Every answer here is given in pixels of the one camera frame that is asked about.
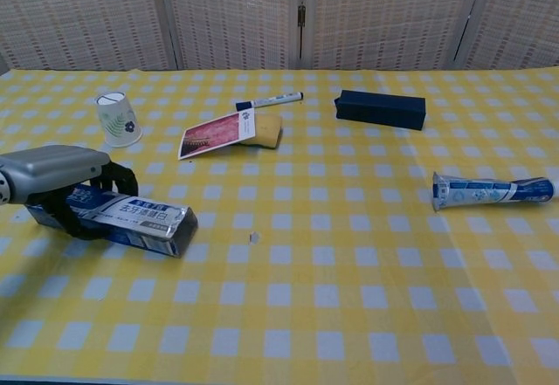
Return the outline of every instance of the yellow checkered tablecloth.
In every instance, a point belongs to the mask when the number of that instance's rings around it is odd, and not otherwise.
[[[341,89],[427,98],[422,132],[337,120]],[[103,144],[122,90],[141,140]],[[186,127],[302,91],[277,150],[176,160]],[[559,176],[559,69],[11,71],[0,150],[110,153],[188,204],[182,259],[71,240],[0,208],[0,374],[204,383],[557,383],[557,204],[432,210],[431,173]],[[251,231],[260,233],[249,245]]]

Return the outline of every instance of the toothpaste tube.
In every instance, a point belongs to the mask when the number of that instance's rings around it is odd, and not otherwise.
[[[433,209],[451,206],[505,202],[548,202],[559,191],[544,177],[503,182],[454,177],[433,173]]]

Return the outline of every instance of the yellow sponge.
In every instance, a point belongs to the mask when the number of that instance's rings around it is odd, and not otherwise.
[[[256,136],[242,141],[243,145],[260,145],[266,148],[276,148],[280,140],[281,116],[273,114],[254,114]]]

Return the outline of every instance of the paper cup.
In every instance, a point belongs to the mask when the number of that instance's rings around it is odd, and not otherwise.
[[[141,138],[141,127],[124,93],[102,94],[95,104],[105,142],[111,147],[127,147]]]

